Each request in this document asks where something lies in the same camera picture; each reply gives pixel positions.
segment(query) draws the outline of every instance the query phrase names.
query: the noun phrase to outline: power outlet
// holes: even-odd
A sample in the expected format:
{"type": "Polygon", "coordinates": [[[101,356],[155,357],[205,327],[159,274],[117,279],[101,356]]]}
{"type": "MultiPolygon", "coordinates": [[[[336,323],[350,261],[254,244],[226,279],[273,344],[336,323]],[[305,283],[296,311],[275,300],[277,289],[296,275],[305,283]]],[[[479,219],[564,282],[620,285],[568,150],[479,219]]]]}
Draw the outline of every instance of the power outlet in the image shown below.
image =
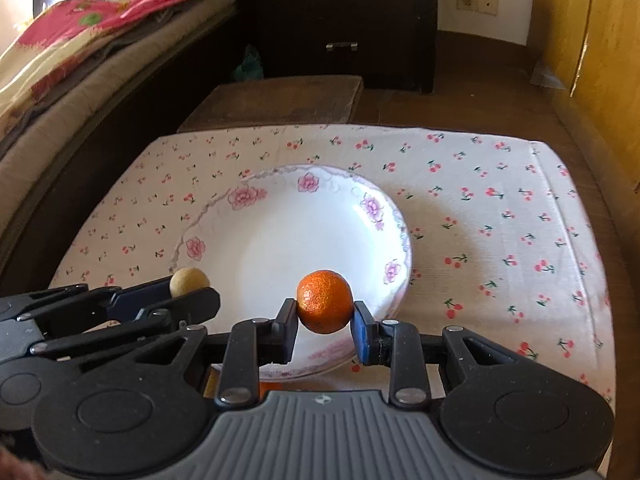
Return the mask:
{"type": "Polygon", "coordinates": [[[456,0],[456,8],[458,10],[478,11],[478,0],[456,0]]]}
{"type": "Polygon", "coordinates": [[[485,14],[497,16],[498,0],[478,0],[478,12],[484,12],[485,14]]]}

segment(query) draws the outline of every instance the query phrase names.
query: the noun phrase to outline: beige ball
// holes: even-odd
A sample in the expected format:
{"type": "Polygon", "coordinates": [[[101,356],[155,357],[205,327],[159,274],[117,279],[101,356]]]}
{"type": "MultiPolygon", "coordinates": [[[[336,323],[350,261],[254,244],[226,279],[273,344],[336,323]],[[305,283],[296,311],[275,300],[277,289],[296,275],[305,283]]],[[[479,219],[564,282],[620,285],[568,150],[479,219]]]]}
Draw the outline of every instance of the beige ball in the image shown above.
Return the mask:
{"type": "Polygon", "coordinates": [[[209,285],[209,279],[204,272],[195,267],[185,267],[172,276],[169,282],[169,292],[171,292],[172,298],[178,298],[209,285]]]}

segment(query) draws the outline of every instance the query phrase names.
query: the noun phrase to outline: cherry print tablecloth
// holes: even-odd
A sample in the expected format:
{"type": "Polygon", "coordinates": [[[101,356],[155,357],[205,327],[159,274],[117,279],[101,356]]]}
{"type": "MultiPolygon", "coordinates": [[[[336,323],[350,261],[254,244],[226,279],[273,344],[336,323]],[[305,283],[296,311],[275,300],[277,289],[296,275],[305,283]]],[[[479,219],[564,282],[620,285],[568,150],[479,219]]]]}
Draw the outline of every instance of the cherry print tablecloth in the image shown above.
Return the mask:
{"type": "MultiPolygon", "coordinates": [[[[462,324],[613,404],[604,270],[571,177],[540,142],[352,124],[161,137],[95,208],[51,285],[130,286],[167,275],[182,231],[207,201],[254,171],[293,163],[355,171],[395,199],[414,248],[399,319],[433,334],[462,324]]],[[[296,387],[386,391],[387,381],[388,370],[354,360],[296,387]]]]}

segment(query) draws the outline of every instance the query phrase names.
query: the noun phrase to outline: white plate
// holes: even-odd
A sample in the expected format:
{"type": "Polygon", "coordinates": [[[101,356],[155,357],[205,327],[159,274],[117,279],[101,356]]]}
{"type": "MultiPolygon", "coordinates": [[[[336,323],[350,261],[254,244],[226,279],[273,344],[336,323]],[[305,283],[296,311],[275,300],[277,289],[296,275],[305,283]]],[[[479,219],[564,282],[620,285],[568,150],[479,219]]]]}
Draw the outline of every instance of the white plate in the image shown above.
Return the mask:
{"type": "MultiPolygon", "coordinates": [[[[244,178],[215,197],[187,227],[171,270],[198,267],[222,298],[209,333],[238,321],[273,318],[310,272],[331,269],[376,319],[396,313],[412,268],[404,219],[377,186],[328,166],[283,166],[244,178]]],[[[329,370],[354,356],[348,325],[318,335],[302,323],[287,365],[260,368],[285,381],[329,370]]]]}

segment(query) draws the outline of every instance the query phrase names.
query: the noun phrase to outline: dresser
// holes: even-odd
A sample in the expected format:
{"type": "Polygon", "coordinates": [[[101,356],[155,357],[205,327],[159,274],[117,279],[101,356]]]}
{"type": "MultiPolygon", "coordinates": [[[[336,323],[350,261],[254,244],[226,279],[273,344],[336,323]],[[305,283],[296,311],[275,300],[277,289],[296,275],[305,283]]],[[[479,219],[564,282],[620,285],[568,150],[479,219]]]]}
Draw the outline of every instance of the dresser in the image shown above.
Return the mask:
{"type": "Polygon", "coordinates": [[[241,0],[266,77],[353,74],[431,92],[437,0],[241,0]]]}

